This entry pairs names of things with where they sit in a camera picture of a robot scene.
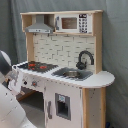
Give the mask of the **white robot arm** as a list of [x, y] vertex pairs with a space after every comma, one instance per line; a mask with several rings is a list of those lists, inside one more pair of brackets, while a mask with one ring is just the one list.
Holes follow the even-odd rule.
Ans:
[[16, 99], [23, 73], [13, 69], [9, 56], [0, 50], [0, 128], [37, 128]]

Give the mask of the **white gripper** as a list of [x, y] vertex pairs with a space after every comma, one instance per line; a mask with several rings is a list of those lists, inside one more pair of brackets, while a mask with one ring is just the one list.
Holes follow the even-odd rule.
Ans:
[[21, 91], [21, 85], [23, 80], [22, 71], [14, 65], [12, 70], [6, 75], [6, 78], [9, 80], [9, 89], [13, 94], [19, 94]]

